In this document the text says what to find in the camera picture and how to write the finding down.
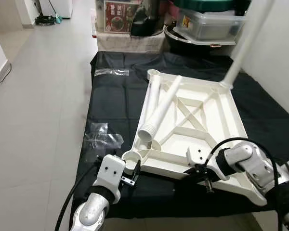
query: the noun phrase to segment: poster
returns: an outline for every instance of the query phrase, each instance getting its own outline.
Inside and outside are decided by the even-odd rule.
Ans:
[[[105,32],[129,33],[137,3],[105,1]]]

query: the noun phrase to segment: mop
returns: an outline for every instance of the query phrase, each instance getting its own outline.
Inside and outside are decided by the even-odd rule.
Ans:
[[[56,23],[58,23],[58,24],[60,24],[61,22],[62,22],[62,17],[59,15],[59,14],[57,14],[57,12],[56,12],[56,10],[54,9],[54,7],[53,7],[53,4],[50,2],[50,0],[48,0],[48,2],[49,2],[49,4],[52,6],[52,9],[53,9],[53,11],[54,11],[54,13],[55,13],[55,18],[56,18]]]

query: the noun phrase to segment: robotic arm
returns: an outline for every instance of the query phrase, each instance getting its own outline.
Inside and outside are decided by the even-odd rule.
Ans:
[[[222,149],[218,155],[210,156],[206,163],[199,163],[193,150],[188,149],[187,161],[193,167],[196,182],[205,181],[208,192],[212,192],[212,182],[228,180],[229,175],[246,172],[258,191],[275,205],[275,210],[283,218],[289,229],[289,174],[277,167],[278,187],[275,184],[274,168],[265,153],[252,142],[244,141],[233,148]],[[120,182],[133,186],[135,181],[123,177],[125,162],[112,155],[103,158],[93,193],[88,201],[79,206],[74,214],[71,231],[98,231],[109,210],[109,205],[120,200]]]

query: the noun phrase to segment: black cloth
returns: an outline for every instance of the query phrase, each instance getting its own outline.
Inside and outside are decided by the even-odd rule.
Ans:
[[[121,156],[131,148],[136,133],[148,84],[148,69],[220,81],[230,64],[227,57],[191,59],[171,53],[98,52],[91,62],[92,94],[85,132],[90,132],[91,122],[108,123],[108,133],[121,134],[124,143],[120,150],[107,151]],[[94,77],[96,70],[104,68],[128,69],[129,75]],[[248,137],[262,143],[274,156],[289,160],[289,114],[246,74],[239,74],[232,95]],[[83,145],[77,179],[96,159],[92,155],[88,146]],[[93,172],[77,188],[72,214],[87,199],[94,179]],[[235,193],[215,190],[214,194],[206,194],[205,187],[196,184],[174,190],[176,183],[173,179],[141,173],[134,190],[123,188],[120,202],[111,206],[108,217],[208,217],[271,209],[270,205],[256,206]]]

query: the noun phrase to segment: black cable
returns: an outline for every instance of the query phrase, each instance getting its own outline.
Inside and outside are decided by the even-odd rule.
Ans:
[[[278,201],[278,196],[279,196],[279,185],[278,185],[278,171],[277,171],[277,166],[276,166],[276,162],[274,160],[274,157],[270,154],[270,152],[267,150],[266,147],[264,147],[262,144],[252,140],[252,139],[249,139],[249,138],[244,138],[244,137],[233,137],[233,138],[228,138],[220,143],[218,143],[213,149],[212,151],[210,152],[210,155],[209,155],[209,158],[206,159],[205,163],[203,164],[204,167],[207,166],[210,158],[212,157],[212,155],[214,154],[214,152],[220,147],[222,146],[223,144],[227,143],[227,142],[230,142],[230,141],[249,141],[249,142],[252,142],[254,144],[256,144],[258,147],[260,147],[264,153],[267,155],[267,157],[271,160],[272,162],[272,167],[273,167],[273,174],[274,174],[274,187],[276,189],[276,193],[275,193],[275,196],[276,196],[276,212],[277,212],[277,216],[278,216],[278,231],[282,231],[282,219],[281,217],[279,216],[279,201]]]
[[[0,83],[2,83],[5,78],[10,74],[10,72],[12,71],[12,64],[10,63],[10,71],[5,75],[5,77],[3,78],[3,80],[0,81]]]
[[[74,186],[72,187],[71,191],[69,192],[69,194],[66,197],[66,200],[64,201],[64,204],[61,208],[57,223],[56,223],[56,227],[54,228],[54,231],[59,231],[60,229],[60,225],[64,216],[64,213],[66,211],[66,208],[68,206],[68,203],[70,201],[70,199],[72,198],[75,189],[78,187],[78,185],[81,183],[81,181],[84,179],[84,177],[94,168],[96,167],[96,164],[93,164],[90,168],[88,168],[88,170],[81,175],[81,177],[78,179],[78,181],[75,182]]]

